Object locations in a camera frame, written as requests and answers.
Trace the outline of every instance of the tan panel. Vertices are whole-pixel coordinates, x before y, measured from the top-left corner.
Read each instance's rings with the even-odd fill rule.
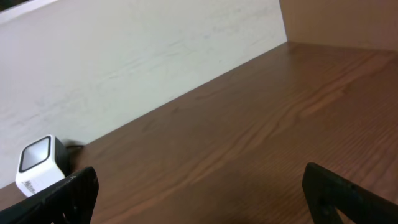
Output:
[[[280,0],[290,41],[398,50],[396,0]]]

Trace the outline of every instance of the small white box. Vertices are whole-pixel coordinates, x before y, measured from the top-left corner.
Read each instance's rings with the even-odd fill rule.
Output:
[[[69,169],[65,146],[49,134],[22,150],[15,182],[30,197],[65,178]]]

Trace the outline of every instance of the black object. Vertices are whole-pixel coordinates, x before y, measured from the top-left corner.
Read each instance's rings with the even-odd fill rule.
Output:
[[[0,223],[90,223],[97,194],[94,168],[86,167],[0,212]]]
[[[342,224],[336,208],[357,224],[398,223],[396,204],[315,163],[305,168],[303,190],[314,224]]]

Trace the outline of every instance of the white panel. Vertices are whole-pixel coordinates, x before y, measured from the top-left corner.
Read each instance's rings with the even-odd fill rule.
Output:
[[[285,41],[278,0],[59,0],[0,25],[0,187],[35,139],[89,143]]]

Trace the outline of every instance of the wood grain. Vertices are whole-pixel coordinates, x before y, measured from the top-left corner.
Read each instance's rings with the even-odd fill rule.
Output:
[[[398,1],[280,0],[289,41],[398,50]]]
[[[394,52],[283,44],[89,144],[92,222],[311,223],[307,162],[396,202],[397,71]]]

